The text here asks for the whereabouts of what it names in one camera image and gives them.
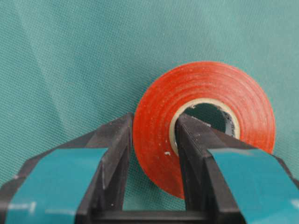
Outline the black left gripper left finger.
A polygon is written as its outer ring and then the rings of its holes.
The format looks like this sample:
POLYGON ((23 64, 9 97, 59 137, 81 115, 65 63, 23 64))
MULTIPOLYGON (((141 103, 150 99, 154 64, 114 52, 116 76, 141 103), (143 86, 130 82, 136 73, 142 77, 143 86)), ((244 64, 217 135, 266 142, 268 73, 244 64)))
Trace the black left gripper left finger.
POLYGON ((3 224, 90 224, 121 210, 132 148, 133 114, 24 162, 0 189, 3 224))

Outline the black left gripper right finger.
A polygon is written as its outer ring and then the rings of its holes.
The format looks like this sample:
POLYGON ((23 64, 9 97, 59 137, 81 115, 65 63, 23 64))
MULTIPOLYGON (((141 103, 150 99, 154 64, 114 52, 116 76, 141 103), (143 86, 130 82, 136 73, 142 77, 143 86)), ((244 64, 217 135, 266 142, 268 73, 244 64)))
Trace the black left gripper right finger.
POLYGON ((279 157, 181 115, 175 124, 185 207, 212 224, 296 224, 299 181, 279 157))

